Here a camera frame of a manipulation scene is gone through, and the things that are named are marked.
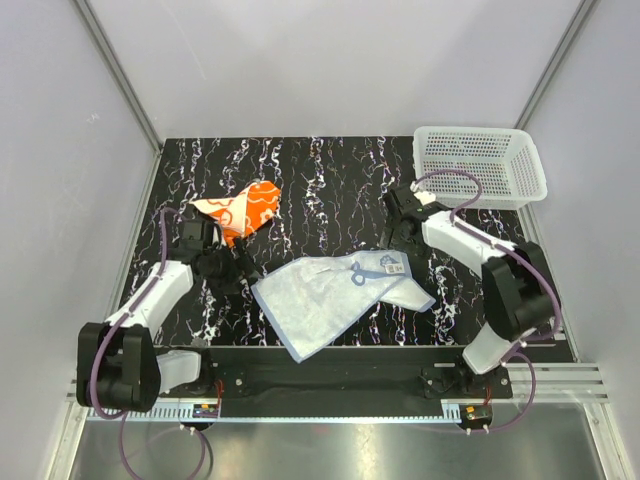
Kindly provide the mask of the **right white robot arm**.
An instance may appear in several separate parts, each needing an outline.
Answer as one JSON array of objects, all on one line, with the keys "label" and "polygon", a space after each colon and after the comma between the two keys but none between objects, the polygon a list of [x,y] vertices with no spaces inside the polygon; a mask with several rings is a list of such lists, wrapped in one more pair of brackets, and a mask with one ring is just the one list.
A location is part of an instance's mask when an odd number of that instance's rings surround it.
[{"label": "right white robot arm", "polygon": [[546,257],[534,242],[515,244],[481,232],[426,191],[399,187],[385,193],[383,202],[383,249],[414,257],[439,250],[482,282],[485,324],[462,352],[465,365],[453,374],[460,393],[476,396],[488,387],[489,372],[506,361],[516,345],[549,320],[560,320]]}]

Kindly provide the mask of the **light blue towel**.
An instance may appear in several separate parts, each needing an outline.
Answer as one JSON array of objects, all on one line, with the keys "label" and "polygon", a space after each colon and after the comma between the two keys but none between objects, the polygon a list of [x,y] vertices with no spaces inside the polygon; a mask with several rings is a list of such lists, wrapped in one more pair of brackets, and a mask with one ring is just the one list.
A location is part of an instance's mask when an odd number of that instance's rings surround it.
[{"label": "light blue towel", "polygon": [[266,275],[253,296],[292,359],[301,363],[332,343],[374,304],[425,312],[435,299],[396,250],[302,257]]}]

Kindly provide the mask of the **orange white patterned towel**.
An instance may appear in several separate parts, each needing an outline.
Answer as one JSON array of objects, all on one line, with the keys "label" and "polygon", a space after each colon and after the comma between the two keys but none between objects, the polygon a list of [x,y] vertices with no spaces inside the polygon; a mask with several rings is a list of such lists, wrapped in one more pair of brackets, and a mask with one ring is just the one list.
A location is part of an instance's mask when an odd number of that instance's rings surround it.
[{"label": "orange white patterned towel", "polygon": [[272,220],[279,209],[281,189],[271,181],[253,182],[235,197],[197,199],[190,204],[214,219],[228,246],[245,239]]}]

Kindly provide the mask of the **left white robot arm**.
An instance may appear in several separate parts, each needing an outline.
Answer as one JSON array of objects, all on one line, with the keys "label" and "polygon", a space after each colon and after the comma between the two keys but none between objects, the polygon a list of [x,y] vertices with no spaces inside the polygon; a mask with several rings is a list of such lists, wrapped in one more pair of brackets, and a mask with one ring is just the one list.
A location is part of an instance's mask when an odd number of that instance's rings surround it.
[{"label": "left white robot arm", "polygon": [[197,281],[232,295],[261,277],[245,240],[225,240],[213,220],[185,221],[175,243],[165,227],[160,234],[160,259],[140,288],[104,322],[89,322],[78,334],[76,399],[103,419],[148,412],[161,394],[180,386],[196,396],[208,394],[216,372],[202,354],[160,354],[155,336]]}]

